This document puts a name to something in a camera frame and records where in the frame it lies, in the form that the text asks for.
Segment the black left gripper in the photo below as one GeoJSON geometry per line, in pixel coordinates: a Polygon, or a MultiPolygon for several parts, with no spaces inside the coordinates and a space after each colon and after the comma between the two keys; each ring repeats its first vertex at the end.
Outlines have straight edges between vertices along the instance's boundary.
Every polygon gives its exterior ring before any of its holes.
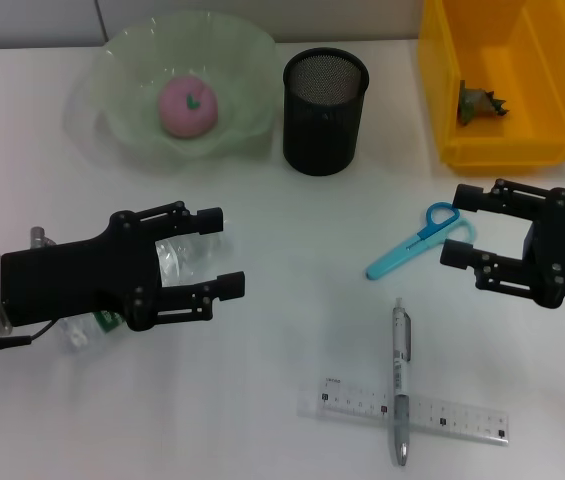
{"type": "Polygon", "coordinates": [[[161,284],[155,242],[223,228],[221,208],[191,212],[183,201],[117,212],[94,238],[3,255],[1,304],[15,326],[108,311],[148,330],[161,284]]]}

